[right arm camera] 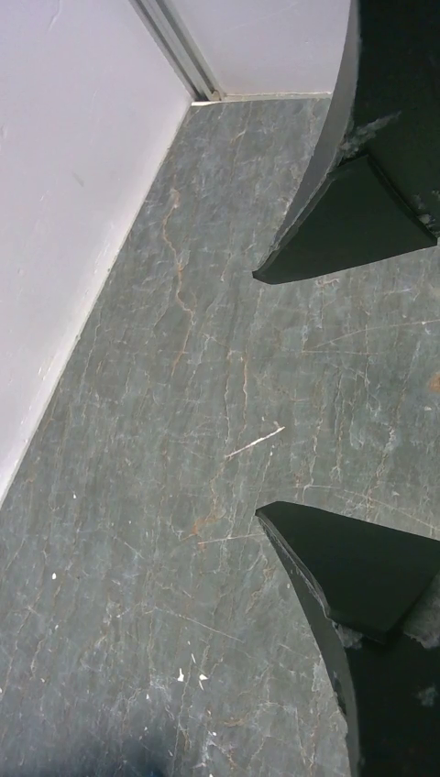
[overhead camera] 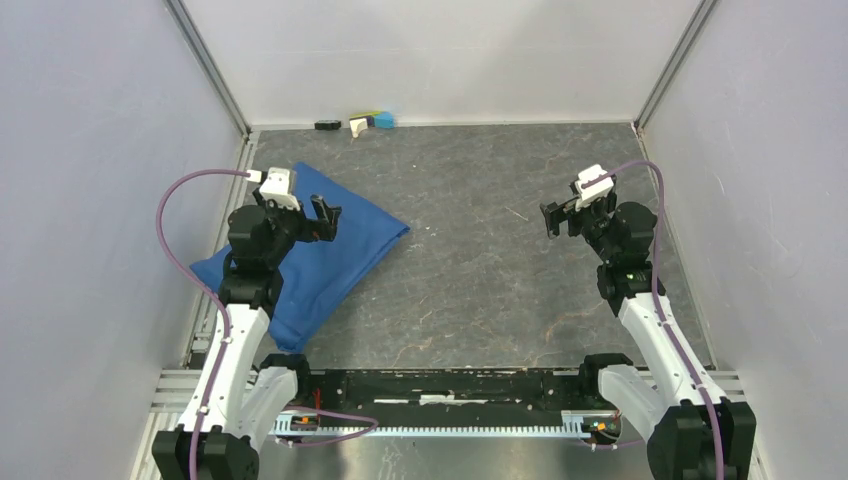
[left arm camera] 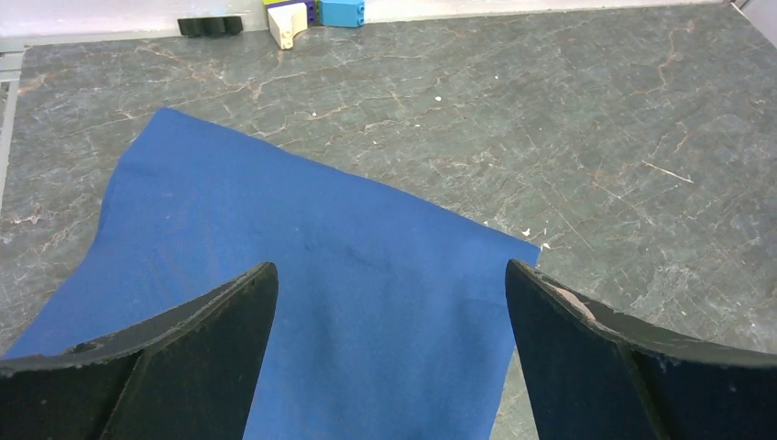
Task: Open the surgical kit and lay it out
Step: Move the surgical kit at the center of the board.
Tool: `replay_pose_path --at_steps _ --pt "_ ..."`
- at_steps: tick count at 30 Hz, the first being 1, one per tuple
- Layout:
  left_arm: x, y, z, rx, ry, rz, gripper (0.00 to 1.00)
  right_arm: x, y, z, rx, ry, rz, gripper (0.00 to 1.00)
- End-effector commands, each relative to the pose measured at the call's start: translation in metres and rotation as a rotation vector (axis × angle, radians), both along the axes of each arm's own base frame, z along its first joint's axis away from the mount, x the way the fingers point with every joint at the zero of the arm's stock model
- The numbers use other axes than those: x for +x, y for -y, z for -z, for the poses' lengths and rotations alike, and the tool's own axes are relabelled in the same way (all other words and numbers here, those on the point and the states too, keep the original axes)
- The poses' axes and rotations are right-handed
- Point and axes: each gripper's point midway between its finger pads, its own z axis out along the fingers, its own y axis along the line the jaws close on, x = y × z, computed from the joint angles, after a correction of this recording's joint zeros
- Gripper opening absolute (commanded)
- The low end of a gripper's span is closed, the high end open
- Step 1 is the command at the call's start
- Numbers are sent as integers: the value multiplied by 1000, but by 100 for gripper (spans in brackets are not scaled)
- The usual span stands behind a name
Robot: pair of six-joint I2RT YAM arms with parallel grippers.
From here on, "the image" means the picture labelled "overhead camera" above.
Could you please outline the blue surgical drape cloth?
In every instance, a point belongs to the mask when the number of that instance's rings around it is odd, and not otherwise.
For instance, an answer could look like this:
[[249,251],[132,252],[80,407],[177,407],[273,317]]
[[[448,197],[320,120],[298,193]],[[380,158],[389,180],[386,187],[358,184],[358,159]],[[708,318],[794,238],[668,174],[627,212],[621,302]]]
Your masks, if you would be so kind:
[[293,194],[308,217],[316,216],[309,203],[313,194],[342,208],[334,241],[299,242],[279,267],[284,285],[268,332],[279,350],[300,353],[410,227],[302,162],[291,170],[296,175]]

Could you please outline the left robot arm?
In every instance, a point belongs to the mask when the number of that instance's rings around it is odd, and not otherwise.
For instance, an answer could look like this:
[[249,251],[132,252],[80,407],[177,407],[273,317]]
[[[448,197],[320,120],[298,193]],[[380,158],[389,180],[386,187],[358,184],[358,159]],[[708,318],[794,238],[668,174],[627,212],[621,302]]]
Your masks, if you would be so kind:
[[212,300],[215,333],[198,384],[170,430],[156,433],[151,454],[164,479],[255,479],[259,454],[286,404],[306,405],[313,379],[287,365],[248,378],[283,287],[279,266],[298,242],[331,242],[341,208],[314,195],[310,219],[291,195],[243,206],[228,218],[230,251]]

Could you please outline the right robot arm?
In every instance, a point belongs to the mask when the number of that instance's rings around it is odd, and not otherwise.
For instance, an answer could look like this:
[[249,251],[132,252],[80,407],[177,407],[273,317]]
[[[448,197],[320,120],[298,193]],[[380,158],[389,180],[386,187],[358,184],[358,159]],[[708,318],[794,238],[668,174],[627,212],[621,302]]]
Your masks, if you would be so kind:
[[636,342],[651,381],[623,354],[585,357],[577,382],[591,408],[612,403],[645,441],[656,479],[746,479],[757,421],[698,361],[677,325],[649,259],[658,218],[613,196],[578,208],[571,199],[541,205],[546,233],[581,237],[598,255],[598,290]]

